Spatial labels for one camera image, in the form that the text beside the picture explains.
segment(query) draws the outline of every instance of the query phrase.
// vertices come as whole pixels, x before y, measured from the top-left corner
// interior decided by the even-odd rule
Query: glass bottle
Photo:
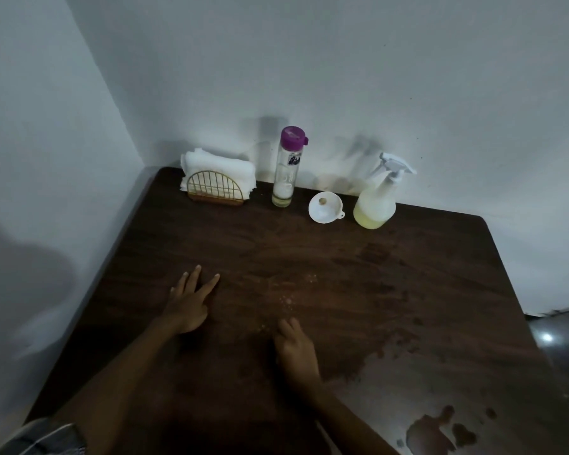
[[[275,206],[287,207],[291,203],[303,147],[307,144],[306,133],[297,126],[287,126],[280,133],[278,161],[272,190],[272,202]]]

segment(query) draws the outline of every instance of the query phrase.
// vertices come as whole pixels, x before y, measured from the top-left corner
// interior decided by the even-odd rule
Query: forearm
[[[153,322],[57,412],[57,420],[76,424],[91,455],[111,449],[134,390],[173,335],[171,326]]]
[[[343,455],[398,454],[323,384],[305,393],[304,399]]]

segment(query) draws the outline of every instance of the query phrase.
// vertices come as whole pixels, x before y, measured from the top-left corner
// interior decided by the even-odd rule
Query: hand
[[[183,273],[177,285],[171,288],[167,306],[158,319],[159,322],[164,322],[174,328],[178,334],[185,334],[199,328],[209,314],[204,302],[219,281],[219,274],[196,290],[200,270],[201,266],[198,265],[189,279],[187,271]]]
[[[303,333],[299,321],[281,319],[278,322],[280,334],[274,336],[274,344],[284,375],[291,388],[302,397],[310,397],[322,386],[319,362],[314,352],[314,344]]]

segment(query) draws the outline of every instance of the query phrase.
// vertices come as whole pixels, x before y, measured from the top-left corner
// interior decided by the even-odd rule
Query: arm
[[[344,455],[397,455],[369,425],[341,403],[322,383],[312,341],[299,321],[281,320],[274,344],[291,388],[314,410],[318,421]]]
[[[195,292],[199,275],[200,265],[189,281],[187,272],[183,273],[171,288],[164,313],[56,413],[57,420],[76,425],[91,455],[103,455],[112,448],[131,396],[162,346],[205,321],[208,311],[203,302],[219,275]]]

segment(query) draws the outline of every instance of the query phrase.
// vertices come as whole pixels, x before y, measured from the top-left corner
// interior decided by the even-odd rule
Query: wooden table
[[[275,323],[296,316],[329,386],[401,453],[456,441],[569,453],[569,410],[482,218],[400,204],[366,230],[343,196],[346,218],[321,225],[307,211],[316,191],[278,209],[259,183],[244,206],[215,206],[193,203],[181,177],[158,173],[30,417],[120,352],[201,263],[204,279],[221,273],[210,317],[161,353],[116,452],[330,453],[274,362]]]

